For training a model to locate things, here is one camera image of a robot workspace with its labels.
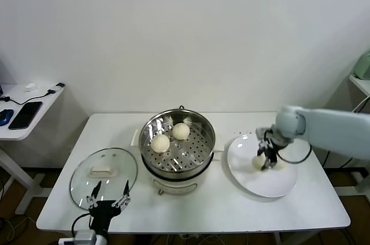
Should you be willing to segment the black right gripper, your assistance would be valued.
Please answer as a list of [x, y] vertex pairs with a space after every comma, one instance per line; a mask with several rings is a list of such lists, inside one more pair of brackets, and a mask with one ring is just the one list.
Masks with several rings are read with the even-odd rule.
[[257, 156], [259, 157], [261, 154], [265, 156], [265, 161], [261, 170], [274, 168], [275, 162], [278, 161], [278, 151], [269, 139], [263, 139], [258, 145]]

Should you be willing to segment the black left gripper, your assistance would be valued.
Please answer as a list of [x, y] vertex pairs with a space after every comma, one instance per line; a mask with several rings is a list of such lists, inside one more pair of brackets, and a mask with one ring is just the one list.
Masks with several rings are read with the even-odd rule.
[[126, 181], [122, 196], [116, 201], [97, 201], [102, 181], [86, 196], [89, 214], [92, 217], [90, 229], [96, 233], [107, 233], [111, 220], [120, 215], [120, 207], [127, 207], [130, 203], [130, 185]]

